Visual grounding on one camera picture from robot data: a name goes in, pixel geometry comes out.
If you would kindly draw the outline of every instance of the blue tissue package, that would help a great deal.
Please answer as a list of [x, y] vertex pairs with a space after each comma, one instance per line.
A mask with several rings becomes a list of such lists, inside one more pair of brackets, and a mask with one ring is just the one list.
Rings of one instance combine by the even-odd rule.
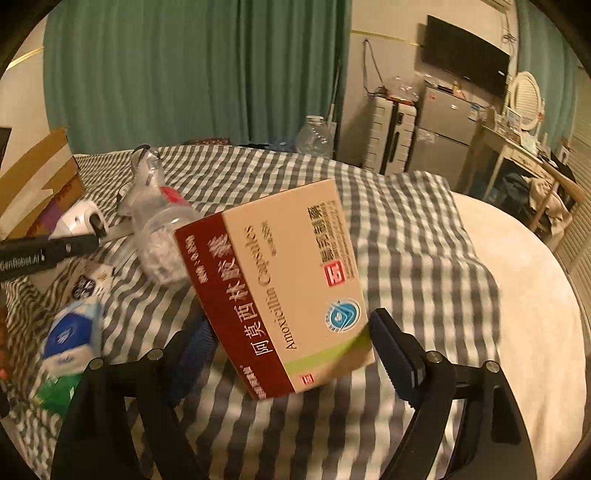
[[102, 305], [96, 298], [69, 304], [57, 314], [45, 345], [43, 368], [54, 377], [83, 372], [100, 356]]

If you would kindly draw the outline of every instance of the red label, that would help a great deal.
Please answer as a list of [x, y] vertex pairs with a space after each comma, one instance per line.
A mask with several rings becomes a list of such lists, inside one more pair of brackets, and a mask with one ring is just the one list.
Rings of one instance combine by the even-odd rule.
[[242, 275], [221, 213], [176, 230], [193, 287], [228, 357], [255, 398], [294, 391]]
[[329, 263], [324, 266], [324, 274], [329, 287], [340, 285], [345, 282], [345, 275], [343, 274], [343, 265], [340, 260]]
[[314, 377], [312, 377], [312, 374], [303, 375], [301, 380], [304, 382], [304, 385], [310, 385], [314, 383]]
[[183, 197], [181, 197], [181, 194], [177, 192], [175, 189], [172, 189], [170, 187], [160, 187], [160, 191], [164, 193], [168, 201], [171, 203], [177, 203], [185, 207], [191, 206], [191, 204]]

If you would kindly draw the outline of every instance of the plastic bottle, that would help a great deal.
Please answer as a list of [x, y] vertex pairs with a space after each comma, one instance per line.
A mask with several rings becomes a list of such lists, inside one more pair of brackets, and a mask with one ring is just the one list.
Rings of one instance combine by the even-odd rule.
[[332, 158], [333, 137], [323, 117], [317, 115], [306, 117], [306, 123], [295, 139], [295, 149], [304, 155]]
[[166, 186], [160, 154], [142, 145], [131, 155], [134, 181], [119, 203], [119, 214], [132, 218], [135, 245], [144, 273], [159, 285], [189, 282], [174, 231], [199, 220], [179, 193]]

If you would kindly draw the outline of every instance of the air conditioner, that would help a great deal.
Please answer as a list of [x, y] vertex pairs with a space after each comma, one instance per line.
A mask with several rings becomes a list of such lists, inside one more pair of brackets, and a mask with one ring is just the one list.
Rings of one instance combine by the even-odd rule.
[[371, 112], [363, 168], [382, 175], [402, 173], [413, 140], [416, 108], [373, 97]]
[[496, 8], [499, 12], [507, 12], [512, 6], [514, 0], [482, 0], [491, 7]]

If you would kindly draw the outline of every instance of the bed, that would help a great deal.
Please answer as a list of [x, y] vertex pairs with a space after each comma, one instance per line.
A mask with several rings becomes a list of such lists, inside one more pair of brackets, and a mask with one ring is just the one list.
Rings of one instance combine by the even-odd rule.
[[[579, 310], [558, 263], [517, 221], [451, 194], [445, 180], [424, 172], [386, 178], [322, 158], [235, 147], [167, 147], [161, 154], [167, 183], [205, 214], [334, 177], [368, 310], [386, 308], [425, 349], [444, 352], [452, 362], [499, 360], [524, 415], [538, 478], [549, 479], [561, 467], [582, 433]], [[79, 159], [87, 198], [110, 223], [116, 221], [116, 191], [131, 178], [129, 155]], [[114, 242], [92, 258], [117, 269], [105, 302], [109, 362], [164, 346], [198, 308], [192, 288], [158, 288], [136, 257], [121, 254], [132, 241]], [[44, 379], [43, 339], [73, 268], [75, 262], [45, 296], [26, 279], [5, 286], [15, 365], [11, 418], [26, 460], [47, 479], [60, 418], [30, 399]], [[443, 476], [449, 461], [459, 407], [432, 478]], [[305, 394], [254, 402], [222, 348], [177, 408], [212, 479], [377, 479], [412, 413], [379, 363]], [[129, 422], [145, 474], [158, 478], [133, 403]]]

